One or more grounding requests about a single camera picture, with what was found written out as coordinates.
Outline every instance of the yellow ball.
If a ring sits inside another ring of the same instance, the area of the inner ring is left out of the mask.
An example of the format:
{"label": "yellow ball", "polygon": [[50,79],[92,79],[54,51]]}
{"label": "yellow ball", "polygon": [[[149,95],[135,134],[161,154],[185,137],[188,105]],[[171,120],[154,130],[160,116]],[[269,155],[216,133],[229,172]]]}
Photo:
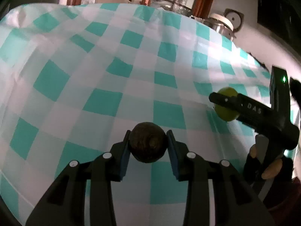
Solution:
{"label": "yellow ball", "polygon": [[[220,89],[218,93],[228,97],[237,96],[238,94],[237,91],[231,87],[224,87]],[[214,110],[217,113],[217,115],[224,121],[233,121],[237,117],[239,117],[239,113],[237,111],[230,110],[220,105],[214,104]]]}

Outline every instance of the yellow-green fruit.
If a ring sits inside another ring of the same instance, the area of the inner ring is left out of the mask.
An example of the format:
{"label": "yellow-green fruit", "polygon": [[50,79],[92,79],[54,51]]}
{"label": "yellow-green fruit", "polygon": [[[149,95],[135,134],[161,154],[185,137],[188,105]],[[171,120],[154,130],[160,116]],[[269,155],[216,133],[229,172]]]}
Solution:
{"label": "yellow-green fruit", "polygon": [[[237,96],[238,94],[236,90],[231,87],[224,87],[220,89],[218,93],[228,97]],[[216,104],[214,104],[214,110],[217,113],[217,115],[224,121],[233,121],[239,116],[239,113],[237,111],[233,111]]]}

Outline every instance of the white screw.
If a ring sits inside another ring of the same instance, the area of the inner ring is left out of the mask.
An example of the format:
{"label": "white screw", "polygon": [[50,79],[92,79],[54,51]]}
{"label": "white screw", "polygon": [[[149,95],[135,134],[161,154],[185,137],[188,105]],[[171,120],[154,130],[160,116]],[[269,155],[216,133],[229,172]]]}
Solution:
{"label": "white screw", "polygon": [[186,154],[186,156],[187,156],[188,158],[190,158],[190,159],[194,159],[194,158],[196,157],[196,154],[193,153],[193,152],[188,152],[188,153]]}
{"label": "white screw", "polygon": [[102,155],[102,157],[105,159],[110,159],[112,157],[112,154],[110,152],[106,152]]}
{"label": "white screw", "polygon": [[227,160],[222,160],[222,165],[224,166],[224,167],[228,167],[228,166],[230,166],[230,162],[229,161],[227,161]]}
{"label": "white screw", "polygon": [[78,162],[77,161],[71,161],[70,163],[69,163],[69,166],[71,166],[71,167],[76,167],[78,165]]}

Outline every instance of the checkered tablecloth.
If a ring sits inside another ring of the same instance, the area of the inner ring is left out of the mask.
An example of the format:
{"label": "checkered tablecloth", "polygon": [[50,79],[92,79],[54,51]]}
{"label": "checkered tablecloth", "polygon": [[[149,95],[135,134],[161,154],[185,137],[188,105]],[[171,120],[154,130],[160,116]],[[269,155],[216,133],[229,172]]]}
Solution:
{"label": "checkered tablecloth", "polygon": [[[208,95],[231,86],[269,105],[269,80],[246,52],[179,14],[113,3],[20,6],[0,22],[1,196],[24,225],[69,161],[93,160],[144,121],[241,170],[254,131],[219,119]],[[183,222],[187,182],[176,181],[167,153],[152,164],[131,157],[112,194],[118,225]]]}

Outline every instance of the brown ball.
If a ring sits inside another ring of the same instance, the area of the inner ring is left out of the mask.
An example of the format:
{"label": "brown ball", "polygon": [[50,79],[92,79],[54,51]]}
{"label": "brown ball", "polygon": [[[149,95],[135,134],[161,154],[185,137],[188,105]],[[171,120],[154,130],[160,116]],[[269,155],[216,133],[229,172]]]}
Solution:
{"label": "brown ball", "polygon": [[167,137],[158,125],[151,122],[137,124],[129,136],[129,148],[133,156],[141,162],[159,160],[167,148]]}

